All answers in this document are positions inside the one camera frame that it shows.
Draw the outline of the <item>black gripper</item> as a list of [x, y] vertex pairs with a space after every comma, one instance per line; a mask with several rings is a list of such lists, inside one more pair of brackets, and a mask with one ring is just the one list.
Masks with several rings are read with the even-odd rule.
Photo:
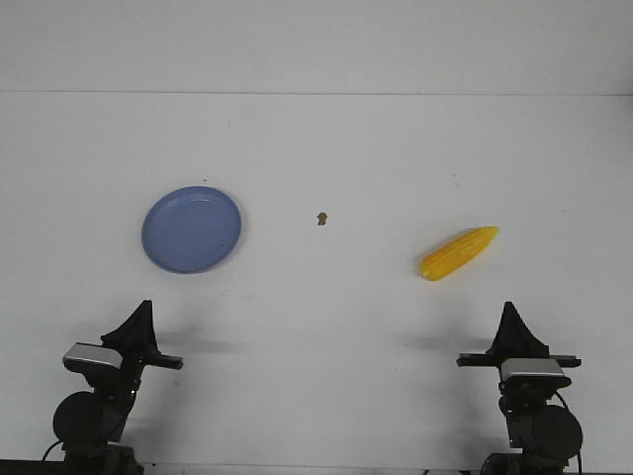
[[[509, 323], [515, 357], [495, 357], [507, 350]], [[499, 391], [506, 396], [531, 393], [553, 396], [572, 384], [565, 369], [579, 368], [582, 360], [573, 355], [550, 356], [549, 346], [539, 340], [520, 317], [512, 302], [503, 304], [496, 335], [487, 353], [460, 353], [459, 367], [493, 367], [499, 376]]]
[[111, 396], [121, 396], [138, 390], [146, 366], [180, 370], [184, 361], [180, 356], [160, 353], [153, 325], [151, 300], [143, 300], [133, 313], [115, 330], [101, 336], [104, 347], [119, 352], [147, 351], [149, 353], [122, 354], [120, 370], [89, 370], [84, 373], [88, 384], [95, 390]]

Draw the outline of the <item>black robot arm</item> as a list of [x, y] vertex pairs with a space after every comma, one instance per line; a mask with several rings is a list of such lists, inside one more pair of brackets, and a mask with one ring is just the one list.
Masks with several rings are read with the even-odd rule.
[[582, 426], [560, 395], [577, 368], [575, 355], [554, 355], [520, 317], [510, 301], [503, 304], [491, 347], [462, 353], [460, 367], [493, 367], [498, 372], [498, 408], [505, 419], [513, 453], [492, 453], [482, 474], [562, 474], [573, 458], [582, 460]]
[[153, 326], [153, 307], [142, 301], [100, 342], [74, 343], [62, 356], [64, 368], [90, 386], [57, 407], [52, 428], [64, 452], [64, 474], [142, 474], [132, 447], [120, 441], [136, 403], [147, 366], [180, 370], [183, 358], [162, 353]]

